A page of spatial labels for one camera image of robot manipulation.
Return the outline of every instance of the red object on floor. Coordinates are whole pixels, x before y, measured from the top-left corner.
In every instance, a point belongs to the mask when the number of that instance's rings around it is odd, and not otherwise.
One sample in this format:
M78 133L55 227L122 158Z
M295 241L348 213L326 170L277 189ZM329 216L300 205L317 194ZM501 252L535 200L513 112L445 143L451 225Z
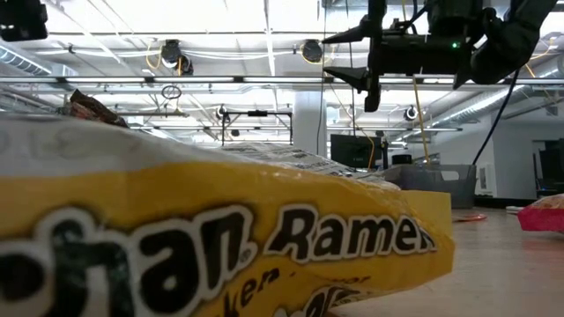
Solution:
M525 231L564 232L564 194L543 197L521 210L517 217Z
M471 221L482 221L482 220L486 220L486 219L487 219L486 215L478 214L478 215L454 217L453 222L471 222Z
M564 210L529 206L517 214L525 231L564 232Z

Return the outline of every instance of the ceiling light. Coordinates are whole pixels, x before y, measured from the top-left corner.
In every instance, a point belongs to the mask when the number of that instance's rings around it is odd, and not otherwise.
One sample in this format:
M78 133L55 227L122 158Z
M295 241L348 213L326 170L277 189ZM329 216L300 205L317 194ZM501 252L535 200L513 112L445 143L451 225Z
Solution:
M410 78L386 78L380 77L380 84L410 84L413 80Z
M424 84L452 84L453 78L427 78L423 79Z
M321 83L320 77L245 77L246 83Z
M67 77L69 83L144 83L143 77Z
M0 83L56 83L54 77L0 77Z
M156 77L157 83L233 83L233 77Z
M151 70L148 70L148 69L143 69L143 70L141 70L141 71L143 71L144 73L148 73L148 74L151 74L151 76L153 76L153 77L155 77L155 76L156 76L156 75L155 75L155 73L153 73L153 72L152 72Z

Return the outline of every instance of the table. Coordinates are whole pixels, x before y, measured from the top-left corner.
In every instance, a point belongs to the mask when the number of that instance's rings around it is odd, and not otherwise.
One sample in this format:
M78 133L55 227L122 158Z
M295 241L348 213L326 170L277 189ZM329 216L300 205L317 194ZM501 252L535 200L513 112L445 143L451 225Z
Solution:
M411 291L332 309L342 317L364 316L562 316L564 234L523 232L505 210L487 220L455 223L451 274Z

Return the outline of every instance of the gray bin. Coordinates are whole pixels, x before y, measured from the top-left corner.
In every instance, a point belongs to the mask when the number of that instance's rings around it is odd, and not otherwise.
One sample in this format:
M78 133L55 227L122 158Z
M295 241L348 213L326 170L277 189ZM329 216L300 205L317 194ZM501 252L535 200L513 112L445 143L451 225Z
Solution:
M454 209L474 207L476 166L394 166L384 171L384 178L401 189L450 193Z

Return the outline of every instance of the pillar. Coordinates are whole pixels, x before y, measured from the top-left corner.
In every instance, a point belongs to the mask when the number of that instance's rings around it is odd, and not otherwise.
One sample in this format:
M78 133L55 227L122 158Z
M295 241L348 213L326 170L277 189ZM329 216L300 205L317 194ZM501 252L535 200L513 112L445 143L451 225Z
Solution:
M321 92L296 92L293 103L293 144L327 157L327 107Z

